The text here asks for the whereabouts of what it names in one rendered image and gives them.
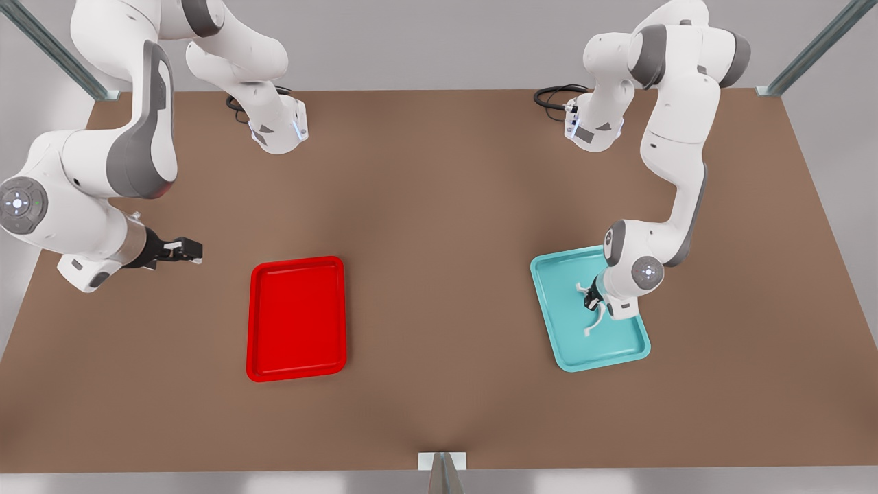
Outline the teal tray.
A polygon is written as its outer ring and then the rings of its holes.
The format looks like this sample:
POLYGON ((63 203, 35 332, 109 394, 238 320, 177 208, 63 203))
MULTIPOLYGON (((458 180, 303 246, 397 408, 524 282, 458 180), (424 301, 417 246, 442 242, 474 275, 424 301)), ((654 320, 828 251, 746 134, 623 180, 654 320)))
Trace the teal tray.
POLYGON ((650 340, 641 317, 615 321, 584 306, 582 289, 606 267, 599 245, 534 257, 537 299, 556 362, 572 373, 643 359, 650 340))

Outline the silver frame post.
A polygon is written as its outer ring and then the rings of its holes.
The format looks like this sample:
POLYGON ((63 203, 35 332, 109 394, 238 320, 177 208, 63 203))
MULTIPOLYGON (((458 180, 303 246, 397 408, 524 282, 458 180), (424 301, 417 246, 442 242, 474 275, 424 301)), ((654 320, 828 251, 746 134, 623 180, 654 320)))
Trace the silver frame post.
POLYGON ((429 470, 427 494, 465 494, 458 470, 467 468, 465 452, 420 452, 418 469, 429 470))
POLYGON ((781 97, 877 4, 878 0, 850 0, 770 84, 757 86, 756 94, 781 97))
POLYGON ((75 56, 72 56, 72 53, 66 50, 66 47, 19 0, 0 0, 0 12, 47 54, 88 96, 97 102, 119 99, 120 91, 108 90, 97 78, 94 78, 94 75, 78 59, 75 59, 75 56))

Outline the red tray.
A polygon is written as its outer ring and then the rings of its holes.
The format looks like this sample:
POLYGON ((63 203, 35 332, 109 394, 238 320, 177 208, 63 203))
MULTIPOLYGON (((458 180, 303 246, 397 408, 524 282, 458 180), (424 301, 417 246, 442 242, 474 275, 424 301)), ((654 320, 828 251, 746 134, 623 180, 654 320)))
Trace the red tray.
POLYGON ((261 263, 250 280, 246 373, 254 382, 332 375, 347 363, 339 257, 261 263))

